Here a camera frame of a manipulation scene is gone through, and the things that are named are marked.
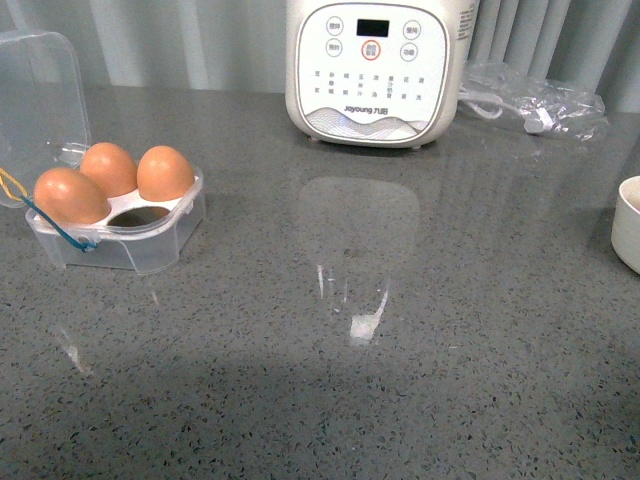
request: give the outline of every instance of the brown egg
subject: brown egg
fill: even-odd
[[[191,164],[175,148],[153,147],[138,165],[138,191],[151,202],[180,198],[194,182]]]
[[[40,175],[33,201],[55,222],[62,223],[96,223],[111,212],[102,189],[85,174],[66,167]]]
[[[102,188],[108,198],[138,188],[136,164],[124,148],[113,143],[96,143],[82,157],[80,171]]]

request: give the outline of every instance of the gray speckled countertop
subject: gray speckled countertop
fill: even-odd
[[[138,276],[58,269],[0,209],[0,478],[640,478],[609,240],[640,116],[387,151],[309,142],[281,95],[85,93],[94,142],[200,166],[207,216]]]

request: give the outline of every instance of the curtain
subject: curtain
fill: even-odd
[[[640,112],[639,0],[480,0],[469,60]],[[66,36],[84,83],[283,92],[285,0],[0,0],[0,31]]]

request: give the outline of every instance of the clear plastic lid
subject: clear plastic lid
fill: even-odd
[[[54,32],[0,33],[0,167],[32,195],[44,171],[77,167],[90,141],[71,43]],[[1,190],[0,204],[24,205]]]

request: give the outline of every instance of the digital display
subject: digital display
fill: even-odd
[[[389,20],[358,20],[359,37],[388,37]]]

